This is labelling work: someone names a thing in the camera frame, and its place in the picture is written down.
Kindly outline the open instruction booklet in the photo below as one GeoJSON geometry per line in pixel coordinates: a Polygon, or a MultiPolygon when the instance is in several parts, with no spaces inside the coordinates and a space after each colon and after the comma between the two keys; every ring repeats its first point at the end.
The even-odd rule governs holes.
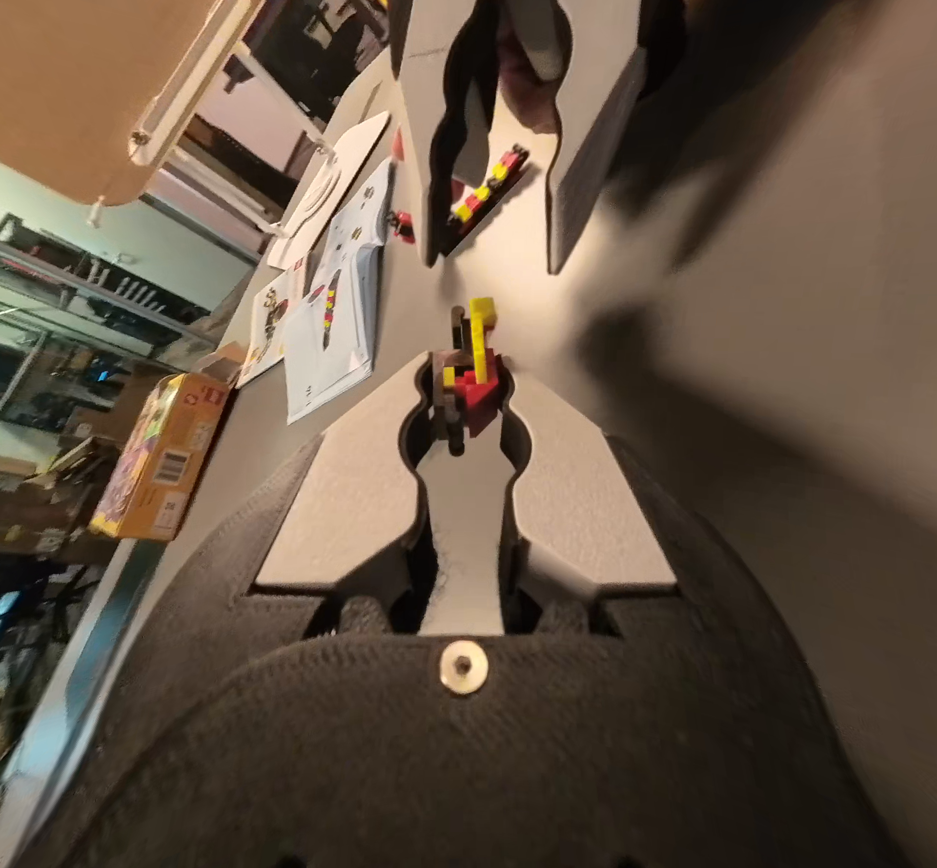
{"type": "Polygon", "coordinates": [[[381,260],[396,163],[384,159],[335,215],[309,290],[287,316],[287,424],[369,377],[374,367],[381,260]]]}

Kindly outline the long red yellow lego assembly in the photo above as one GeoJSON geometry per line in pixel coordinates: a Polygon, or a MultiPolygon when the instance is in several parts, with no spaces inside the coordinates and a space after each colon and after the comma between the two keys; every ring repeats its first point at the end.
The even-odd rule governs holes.
{"type": "Polygon", "coordinates": [[[431,242],[440,257],[451,255],[475,229],[491,216],[524,176],[530,163],[530,150],[514,144],[492,166],[479,186],[451,196],[442,209],[442,197],[430,199],[431,242]]]}

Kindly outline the closed instruction booklet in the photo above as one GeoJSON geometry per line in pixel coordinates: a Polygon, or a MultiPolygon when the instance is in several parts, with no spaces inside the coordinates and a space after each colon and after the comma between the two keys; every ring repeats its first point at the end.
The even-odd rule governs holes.
{"type": "Polygon", "coordinates": [[[285,318],[298,306],[306,286],[308,257],[289,265],[255,295],[250,343],[236,387],[243,388],[284,357],[285,318]]]}

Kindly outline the wooden desk lamp white base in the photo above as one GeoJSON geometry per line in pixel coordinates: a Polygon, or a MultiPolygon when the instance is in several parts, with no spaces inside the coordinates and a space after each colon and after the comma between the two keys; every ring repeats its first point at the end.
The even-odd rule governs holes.
{"type": "Polygon", "coordinates": [[[159,171],[273,238],[287,269],[318,241],[387,128],[381,112],[334,142],[275,83],[244,35],[267,0],[1,0],[2,164],[88,211],[147,192],[159,171]],[[272,213],[183,133],[231,59],[269,89],[321,165],[287,216],[272,213]]]}

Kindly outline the pile of cardboard boxes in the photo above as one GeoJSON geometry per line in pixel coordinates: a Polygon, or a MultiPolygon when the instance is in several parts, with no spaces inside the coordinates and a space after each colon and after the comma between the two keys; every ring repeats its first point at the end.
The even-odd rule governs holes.
{"type": "Polygon", "coordinates": [[[90,529],[118,457],[161,377],[144,363],[128,375],[106,410],[76,405],[58,435],[51,464],[2,491],[1,554],[65,565],[107,564],[116,542],[90,529]]]}

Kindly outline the orange cardboard lego box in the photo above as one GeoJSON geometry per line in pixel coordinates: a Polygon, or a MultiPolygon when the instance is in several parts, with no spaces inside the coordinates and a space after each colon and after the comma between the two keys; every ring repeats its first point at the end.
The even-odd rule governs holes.
{"type": "Polygon", "coordinates": [[[228,382],[203,371],[158,382],[123,446],[88,531],[111,539],[174,539],[229,394],[228,382]]]}

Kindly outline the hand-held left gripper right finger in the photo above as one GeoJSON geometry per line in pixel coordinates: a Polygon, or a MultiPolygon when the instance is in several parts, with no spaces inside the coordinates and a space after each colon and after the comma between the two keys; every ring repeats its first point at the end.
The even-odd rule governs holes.
{"type": "Polygon", "coordinates": [[[505,630],[549,604],[670,596],[676,575],[609,437],[522,370],[506,370],[499,448],[513,467],[499,541],[505,630]]]}

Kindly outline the person's right hand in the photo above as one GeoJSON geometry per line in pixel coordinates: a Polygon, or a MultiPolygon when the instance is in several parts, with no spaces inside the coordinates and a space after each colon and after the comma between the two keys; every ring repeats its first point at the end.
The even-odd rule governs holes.
{"type": "Polygon", "coordinates": [[[511,114],[535,134],[557,135],[556,82],[537,73],[507,17],[498,23],[497,57],[498,88],[511,114]]]}

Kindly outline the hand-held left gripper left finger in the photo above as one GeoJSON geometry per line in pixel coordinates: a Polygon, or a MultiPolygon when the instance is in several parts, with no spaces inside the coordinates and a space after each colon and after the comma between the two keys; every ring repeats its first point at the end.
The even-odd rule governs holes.
{"type": "Polygon", "coordinates": [[[421,351],[322,431],[256,577],[263,595],[376,599],[419,632],[434,589],[426,483],[431,359],[421,351]]]}

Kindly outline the small black yellow lego assembly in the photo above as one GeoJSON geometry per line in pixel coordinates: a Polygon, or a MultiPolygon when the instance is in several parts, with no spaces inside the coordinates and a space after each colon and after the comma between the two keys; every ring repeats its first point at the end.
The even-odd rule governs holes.
{"type": "Polygon", "coordinates": [[[451,346],[431,355],[432,422],[451,456],[465,452],[497,417],[502,389],[499,356],[489,344],[498,323],[491,297],[450,313],[451,346]]]}

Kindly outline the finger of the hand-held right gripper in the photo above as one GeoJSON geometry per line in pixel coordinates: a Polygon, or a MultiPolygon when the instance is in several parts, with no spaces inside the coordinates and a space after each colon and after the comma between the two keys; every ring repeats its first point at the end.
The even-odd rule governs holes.
{"type": "Polygon", "coordinates": [[[413,0],[397,83],[417,252],[432,267],[457,245],[451,181],[478,186],[498,89],[498,0],[413,0]]]}
{"type": "Polygon", "coordinates": [[[558,140],[546,176],[547,270],[567,264],[602,192],[646,77],[642,0],[556,0],[568,61],[556,90],[558,140]]]}

